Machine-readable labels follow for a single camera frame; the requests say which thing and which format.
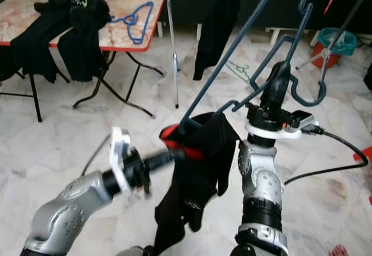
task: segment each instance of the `marble floor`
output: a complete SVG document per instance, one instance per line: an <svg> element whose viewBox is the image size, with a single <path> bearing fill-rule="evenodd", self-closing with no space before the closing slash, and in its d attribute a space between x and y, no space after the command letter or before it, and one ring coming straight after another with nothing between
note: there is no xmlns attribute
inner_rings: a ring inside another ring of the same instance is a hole
<svg viewBox="0 0 372 256"><path fill-rule="evenodd" d="M161 78L153 71L141 70L131 96L133 103L149 109L156 119L123 105L105 88L93 100L72 109L76 100L91 93L93 81L66 84L58 78L56 84L49 84L38 76L36 84L42 123L36 120L32 99L0 96L0 255L19 255L37 208L80 175L111 126L128 129L132 143L142 155L164 148L158 133L181 119L212 71L207 69L202 81L192 81L197 50L195 32L190 27L176 28L181 66L179 109L174 108L167 30L164 30L163 38L154 38L148 52L134 54L139 60L166 72ZM293 73L300 80L299 92L306 99L316 96L319 71L312 65L300 71L294 70L294 66L310 57L310 40L311 37L301 40L292 61ZM243 99L251 93L246 81L270 50L269 41L270 35L263 30L247 34L195 113L213 111L229 99ZM270 62L260 83L272 65L284 58L287 49L288 45L283 46ZM52 52L60 69L66 73L60 56L55 49ZM361 149L372 145L372 93L363 83L371 60L371 49L356 49L354 56L341 58L327 72L328 94L320 105L302 108L288 94L284 108L313 113L321 126ZM134 71L132 61L125 54L118 54L107 74L107 81L125 95ZM23 81L17 76L4 82L0 90L31 92L28 80ZM237 113L227 112L229 121L241 137L246 137L245 114L244 109ZM98 154L90 171L109 167L108 149L107 146ZM276 166L284 179L354 163L352 151L321 136L281 140L277 142L277 149ZM169 166L152 176L153 197L150 200L142 198L125 209L124 199L119 196L112 205L95 213L70 255L111 256L133 245L152 244L156 230L153 210L169 187L172 171L173 167ZM371 255L370 195L370 166L309 177L290 184L284 192L282 218L291 255L326 256L339 243L347 248L350 256ZM185 239L163 255L229 255L235 246L234 236L241 212L241 177L234 163L229 188L225 195L208 204L201 230L197 233L187 230Z"/></svg>

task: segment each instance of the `metal pole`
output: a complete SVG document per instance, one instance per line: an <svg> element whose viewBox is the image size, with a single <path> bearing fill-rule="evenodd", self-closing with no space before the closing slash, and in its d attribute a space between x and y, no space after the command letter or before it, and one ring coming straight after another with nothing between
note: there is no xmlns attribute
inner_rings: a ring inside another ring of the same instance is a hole
<svg viewBox="0 0 372 256"><path fill-rule="evenodd" d="M177 52L176 52L176 42L174 40L174 30L173 30L173 17L171 11L170 0L167 0L167 10L168 10L168 21L169 21L169 30L170 30L170 41L173 47L173 74L174 74L174 87L176 90L176 109L178 109L178 81L177 81L177 71L179 71Z"/></svg>

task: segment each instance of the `blue hanger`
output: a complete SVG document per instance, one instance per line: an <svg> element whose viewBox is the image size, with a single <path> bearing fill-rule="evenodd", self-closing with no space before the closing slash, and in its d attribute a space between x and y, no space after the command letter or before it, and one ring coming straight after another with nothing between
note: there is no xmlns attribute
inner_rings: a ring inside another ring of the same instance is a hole
<svg viewBox="0 0 372 256"><path fill-rule="evenodd" d="M145 21L144 29L142 31L142 34L141 34L141 37L140 38L134 38L132 36L131 32L130 32L130 27L132 25L136 25L137 24L137 20L138 20L137 13L138 13L138 11L140 9L142 9L143 7L146 7L146 6L149 6L150 7L150 10L149 10L149 12L147 14L147 18L146 18L146 21ZM110 22L111 23L116 23L116 22L119 22L119 21L124 22L127 25L128 36L132 40L133 44L140 45L140 44L142 44L144 42L144 38L145 38L145 34L146 34L146 28L147 28L147 24L149 22L149 18L150 18L151 12L152 12L152 8L153 8L153 2L152 1L149 1L147 3L142 4L138 8L136 8L136 10L134 10L134 12L132 14L130 14L130 15L127 15L125 17L121 17L121 18L118 18L118 19L115 19L115 16L112 16Z"/></svg>

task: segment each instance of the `tripod stand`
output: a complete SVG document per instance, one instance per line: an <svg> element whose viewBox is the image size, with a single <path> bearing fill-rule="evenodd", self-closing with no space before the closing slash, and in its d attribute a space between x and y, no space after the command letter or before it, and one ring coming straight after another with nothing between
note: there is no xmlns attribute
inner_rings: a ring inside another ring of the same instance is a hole
<svg viewBox="0 0 372 256"><path fill-rule="evenodd" d="M341 27L338 30L338 32L336 33L336 36L332 39L330 45L327 48L324 48L319 54L315 55L314 57L311 57L309 60L303 62L301 65L296 66L296 70L299 70L300 68L306 66L307 64L309 64L309 63L317 60L318 58L321 58L322 57L323 58L323 65L321 67L321 72L320 72L320 77L319 77L319 83L323 83L324 82L324 78L326 76L326 70L327 70L328 61L329 61L329 59L330 59L330 57L332 55L332 48L337 43L337 41L340 38L340 36L342 35L342 33L345 31L345 29L348 26L348 24L350 23L350 21L353 19L354 15L358 11L358 9L361 6L361 4L363 3L363 1L364 0L357 0L356 1L354 7L352 8L352 10L350 11L350 13L346 17L345 21L341 25Z"/></svg>

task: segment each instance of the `black cloth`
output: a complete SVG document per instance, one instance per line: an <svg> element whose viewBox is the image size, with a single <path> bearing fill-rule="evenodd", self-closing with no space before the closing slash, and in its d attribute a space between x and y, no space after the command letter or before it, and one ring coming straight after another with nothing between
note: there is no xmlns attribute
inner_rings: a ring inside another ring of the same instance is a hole
<svg viewBox="0 0 372 256"><path fill-rule="evenodd" d="M14 63L12 49L9 46L0 45L0 81L12 77L20 67Z"/></svg>
<svg viewBox="0 0 372 256"><path fill-rule="evenodd" d="M23 68L23 74L41 74L54 83L58 68L48 44L62 32L74 27L72 30L76 31L75 36L64 41L61 56L73 80L91 80L99 72L97 68L102 66L94 62L96 59L103 60L96 38L98 29L104 26L102 23L110 19L105 0L48 0L47 3L35 3L34 8L40 16L10 42L17 67ZM78 69L71 61L82 68ZM88 73L86 67L83 67L87 64L94 65Z"/></svg>
<svg viewBox="0 0 372 256"><path fill-rule="evenodd" d="M201 80L207 67L217 64L238 19L240 0L217 0L203 24L193 80Z"/></svg>
<svg viewBox="0 0 372 256"><path fill-rule="evenodd" d="M181 241L186 223L191 230L198 231L207 202L216 193L223 195L228 187L238 135L223 114L213 116L213 113L205 113L193 120L202 127L187 123L184 135L180 134L178 127L165 138L164 131L160 134L166 144L175 141L184 148L200 150L203 159L188 158L175 162L171 186L155 209L158 229L153 255L159 255Z"/></svg>
<svg viewBox="0 0 372 256"><path fill-rule="evenodd" d="M110 20L109 7L105 0L88 0L86 8L71 9L70 20L74 28L60 37L58 50L73 80L90 81L108 70L98 30Z"/></svg>

